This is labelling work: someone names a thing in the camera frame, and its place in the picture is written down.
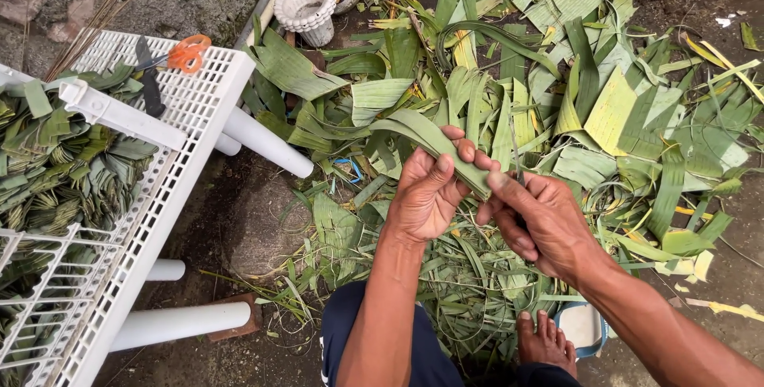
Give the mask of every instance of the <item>dirt ground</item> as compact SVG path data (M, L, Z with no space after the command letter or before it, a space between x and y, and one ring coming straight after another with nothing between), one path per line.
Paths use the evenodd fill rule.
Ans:
M420 1L425 6L434 7L437 0ZM639 10L632 20L634 24L659 32L671 25L684 24L698 31L733 63L762 58L755 51L743 49L738 23L742 20L755 28L764 27L764 0L635 0L635 4ZM726 18L733 12L746 14L732 18L733 24L727 28L721 28L715 21L715 18ZM355 11L338 18L335 27L341 30L335 44L338 47L348 45L349 34L365 31L369 18L370 15ZM515 19L516 16L508 17L502 22ZM146 284L134 309L205 304L243 292L231 283L203 275L199 270L228 275L232 265L246 265L242 259L252 253L243 253L242 246L251 249L281 240L271 255L284 254L289 248L299 246L300 238L276 237L273 227L269 226L272 213L278 215L281 212L278 207L284 200L291 199L291 194L285 196L274 189L290 184L288 177L276 175L274 165L249 151L243 150L231 158L214 153L162 254L163 257L182 259L188 267L186 275L178 282ZM725 237L740 252L759 262L764 262L764 241L761 239L764 236L763 195L764 176L748 175L743 177L743 192L725 201L726 211L736 217ZM717 245L709 283L690 286L691 292L684 294L685 297L721 301L733 306L750 304L764 310L762 270L723 243ZM247 269L264 272L273 265L270 260L250 262L259 265L248 265ZM643 278L665 297L674 296L676 278L659 278L650 272L644 272ZM274 314L274 309L265 306L266 326L248 336L218 343L211 343L205 337L187 338L112 353L94 386L320 387L318 327L309 325L291 333L297 329L294 320ZM680 311L757 365L764 366L764 324L735 314L714 314L707 308L683 307ZM266 331L279 333L279 337L267 336ZM599 358L581 360L578 372L581 384L592 387L656 385L620 340L609 340Z

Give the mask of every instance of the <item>white plastic shelf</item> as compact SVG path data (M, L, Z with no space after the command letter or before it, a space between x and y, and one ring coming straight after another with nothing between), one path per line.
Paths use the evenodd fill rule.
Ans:
M137 64L134 48L138 38L139 35L101 31L74 69L102 72L113 69L120 60ZM177 44L166 39L147 37L147 40L154 56ZM114 230L98 231L101 239L86 240L76 238L77 232L83 230L79 225L71 226L67 236L56 238L0 229L0 239L4 240L0 268L22 240L59 243L44 250L53 258L33 296L24 301L0 301L0 305L17 304L23 308L20 323L11 329L0 349L3 359L9 353L19 353L19 344L24 339L23 334L19 335L21 328L29 326L27 318L46 302L45 290L55 287L50 280L60 276L57 269L64 265L61 257L67 246L87 245L97 255L91 263L76 266L83 274L77 275L74 283L78 285L71 288L70 297L57 299L64 309L48 323L55 327L50 343L24 350L37 354L34 358L0 361L0 371L35 365L25 387L88 387L98 374L254 69L254 62L243 51L211 47L202 57L203 65L194 74L180 70L158 73L162 102L167 106L160 119L185 132L188 138L179 151L160 147L140 183L139 196L129 212L116 222ZM143 106L141 98L136 107Z

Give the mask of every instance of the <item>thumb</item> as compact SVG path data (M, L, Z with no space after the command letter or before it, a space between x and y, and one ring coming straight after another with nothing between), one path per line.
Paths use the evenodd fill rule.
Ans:
M446 154L441 154L433 167L422 178L420 189L435 193L440 190L454 174L454 159Z
M507 174L491 171L488 174L487 182L493 195L522 216L529 216L540 203L525 187L522 187L520 183Z

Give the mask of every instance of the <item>white flower pot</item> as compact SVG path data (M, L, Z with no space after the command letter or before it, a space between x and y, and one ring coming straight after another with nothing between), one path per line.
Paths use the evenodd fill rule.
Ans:
M276 0L273 14L287 31L298 32L308 44L322 47L334 37L331 14L335 0Z

